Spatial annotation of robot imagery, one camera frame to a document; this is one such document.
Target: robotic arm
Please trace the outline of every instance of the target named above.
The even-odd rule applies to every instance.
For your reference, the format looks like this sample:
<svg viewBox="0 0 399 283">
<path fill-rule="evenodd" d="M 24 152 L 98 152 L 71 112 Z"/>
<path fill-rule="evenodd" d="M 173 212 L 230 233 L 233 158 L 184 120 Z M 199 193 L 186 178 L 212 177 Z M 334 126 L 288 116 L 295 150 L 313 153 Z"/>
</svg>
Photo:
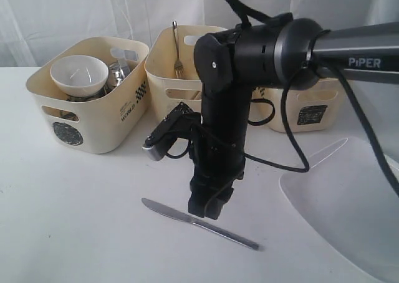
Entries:
<svg viewBox="0 0 399 283">
<path fill-rule="evenodd" d="M 195 67 L 203 83 L 201 114 L 180 103 L 143 146 L 150 157 L 160 160 L 165 155 L 171 157 L 167 152 L 177 138 L 188 140 L 182 155 L 188 152 L 195 165 L 188 212 L 217 219 L 233 193 L 234 180 L 244 177 L 246 158 L 285 170 L 309 170 L 289 129 L 284 96 L 289 89 L 312 87 L 321 77 L 340 79 L 382 170 L 399 194 L 398 181 L 392 172 L 388 174 L 390 169 L 378 140 L 346 81 L 399 83 L 399 22 L 326 31 L 311 19 L 293 19 L 291 13 L 269 17 L 238 0 L 226 1 L 241 23 L 235 29 L 207 34 L 195 45 Z M 252 26 L 248 16 L 262 25 Z M 284 89 L 284 127 L 304 168 L 281 166 L 244 153 L 251 96 L 256 87 Z M 262 102 L 273 106 L 267 100 Z"/>
</svg>

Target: knife handle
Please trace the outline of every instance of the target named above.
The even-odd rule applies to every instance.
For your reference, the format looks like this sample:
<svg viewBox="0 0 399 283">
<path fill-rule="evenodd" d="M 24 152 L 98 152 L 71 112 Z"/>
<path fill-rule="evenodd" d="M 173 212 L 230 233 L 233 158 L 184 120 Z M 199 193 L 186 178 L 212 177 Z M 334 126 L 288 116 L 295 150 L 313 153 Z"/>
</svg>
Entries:
<svg viewBox="0 0 399 283">
<path fill-rule="evenodd" d="M 246 239 L 245 237 L 239 236 L 237 234 L 231 233 L 227 230 L 221 229 L 219 227 L 216 227 L 210 223 L 204 222 L 200 219 L 196 219 L 193 222 L 193 225 L 201 227 L 203 229 L 209 230 L 217 235 L 220 235 L 224 238 L 227 238 L 231 241 L 234 241 L 238 244 L 241 244 L 243 246 L 249 247 L 252 250 L 258 251 L 259 250 L 259 244 L 254 242 L 254 241 L 250 241 L 249 239 Z"/>
</svg>

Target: knife blade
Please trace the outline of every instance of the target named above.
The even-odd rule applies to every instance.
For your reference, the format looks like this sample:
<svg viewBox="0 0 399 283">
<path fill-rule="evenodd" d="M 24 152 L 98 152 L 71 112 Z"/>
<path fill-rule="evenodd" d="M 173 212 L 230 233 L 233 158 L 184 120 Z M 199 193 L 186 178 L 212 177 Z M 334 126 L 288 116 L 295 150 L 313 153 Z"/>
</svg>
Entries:
<svg viewBox="0 0 399 283">
<path fill-rule="evenodd" d="M 252 250 L 260 250 L 260 245 L 254 241 L 250 241 L 249 239 L 246 239 L 245 237 L 239 236 L 235 233 L 231 233 L 227 230 L 224 230 L 222 228 L 219 228 L 215 225 L 212 225 L 210 223 L 204 222 L 200 219 L 194 218 L 190 216 L 189 214 L 182 213 L 181 211 L 175 210 L 169 206 L 166 206 L 164 204 L 158 203 L 156 201 L 142 198 L 142 203 L 149 208 L 152 211 L 155 211 L 156 213 L 162 214 L 163 216 L 167 216 L 171 219 L 176 219 L 178 221 L 182 221 L 188 224 L 195 225 L 197 227 L 206 229 L 208 231 L 211 231 L 212 233 L 215 233 L 219 236 L 222 236 L 226 239 L 229 239 L 230 241 L 234 241 L 242 246 L 246 246 Z"/>
</svg>

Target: white backdrop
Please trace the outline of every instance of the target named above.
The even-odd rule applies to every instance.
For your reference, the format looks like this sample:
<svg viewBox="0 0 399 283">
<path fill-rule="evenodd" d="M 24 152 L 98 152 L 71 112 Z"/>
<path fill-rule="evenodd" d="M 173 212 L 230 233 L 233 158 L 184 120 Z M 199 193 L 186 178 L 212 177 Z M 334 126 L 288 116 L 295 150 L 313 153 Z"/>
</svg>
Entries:
<svg viewBox="0 0 399 283">
<path fill-rule="evenodd" d="M 292 11 L 330 29 L 399 21 L 399 0 L 242 1 L 269 15 Z M 0 66 L 40 66 L 92 36 L 152 45 L 172 20 L 227 28 L 238 22 L 223 0 L 0 0 Z M 399 85 L 355 88 L 384 150 L 399 160 Z M 345 110 L 351 108 L 344 116 Z"/>
</svg>

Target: white bowl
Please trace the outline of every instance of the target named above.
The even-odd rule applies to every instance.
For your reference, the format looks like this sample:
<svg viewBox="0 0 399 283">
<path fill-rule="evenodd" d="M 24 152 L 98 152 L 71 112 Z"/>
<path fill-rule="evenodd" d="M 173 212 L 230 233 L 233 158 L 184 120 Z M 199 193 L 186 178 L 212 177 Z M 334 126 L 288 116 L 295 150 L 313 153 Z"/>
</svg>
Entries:
<svg viewBox="0 0 399 283">
<path fill-rule="evenodd" d="M 50 75 L 58 88 L 74 97 L 96 94 L 105 85 L 108 67 L 88 55 L 70 55 L 54 62 Z"/>
</svg>

